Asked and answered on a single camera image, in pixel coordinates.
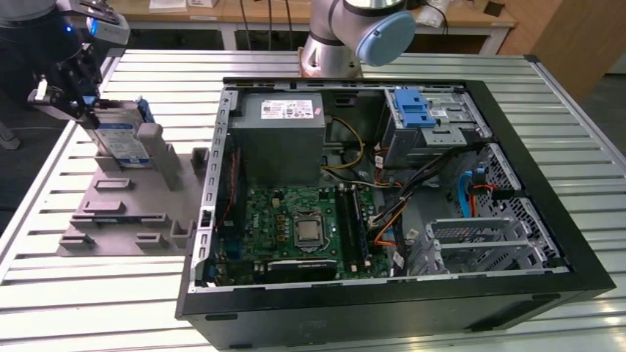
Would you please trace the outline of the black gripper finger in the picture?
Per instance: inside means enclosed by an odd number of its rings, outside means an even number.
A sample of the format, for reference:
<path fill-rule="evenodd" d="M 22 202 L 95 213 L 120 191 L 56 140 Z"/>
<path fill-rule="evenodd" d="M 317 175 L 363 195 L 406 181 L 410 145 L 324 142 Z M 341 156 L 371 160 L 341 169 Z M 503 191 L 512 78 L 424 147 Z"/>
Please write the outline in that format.
<path fill-rule="evenodd" d="M 82 43 L 72 57 L 72 86 L 74 92 L 76 119 L 85 120 L 93 114 L 100 100 L 100 61 L 91 43 Z"/>
<path fill-rule="evenodd" d="M 58 120 L 80 120 L 81 98 L 74 71 L 68 67 L 58 67 L 48 76 L 40 75 L 36 78 L 36 87 L 28 95 L 28 103 Z"/>

